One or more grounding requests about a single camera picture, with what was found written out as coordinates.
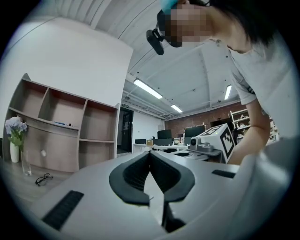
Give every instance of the doorway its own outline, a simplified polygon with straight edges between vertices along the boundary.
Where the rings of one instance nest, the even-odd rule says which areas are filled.
[[[121,107],[118,126],[117,154],[132,152],[132,121],[133,111]]]

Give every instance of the white ceiling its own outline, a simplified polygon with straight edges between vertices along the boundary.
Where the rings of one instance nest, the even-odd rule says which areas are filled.
[[[81,21],[131,46],[134,53],[128,73],[132,76],[125,81],[122,102],[135,110],[174,119],[237,102],[235,89],[224,101],[231,64],[225,46],[207,42],[196,47],[173,48],[164,42],[165,54],[155,53],[145,35],[155,28],[160,9],[160,0],[46,0],[33,14]],[[164,98],[158,100],[136,87],[130,80],[135,77]],[[172,104],[183,114],[173,110]]]

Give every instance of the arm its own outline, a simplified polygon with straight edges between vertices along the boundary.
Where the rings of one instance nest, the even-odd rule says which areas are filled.
[[[242,141],[236,145],[228,164],[240,165],[248,154],[258,153],[267,143],[270,136],[270,119],[262,114],[258,100],[246,105],[251,127]]]

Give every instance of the white t-shirt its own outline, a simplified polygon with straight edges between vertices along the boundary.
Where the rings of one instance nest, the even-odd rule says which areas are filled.
[[[241,103],[258,99],[264,112],[270,115],[281,137],[300,135],[299,74],[293,58],[279,33],[265,47],[255,44],[247,53],[230,50],[235,67],[232,83]]]

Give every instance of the teal cap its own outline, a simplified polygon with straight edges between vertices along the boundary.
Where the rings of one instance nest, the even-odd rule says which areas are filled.
[[[176,3],[178,3],[178,0],[160,0],[161,9],[164,13],[170,11]]]

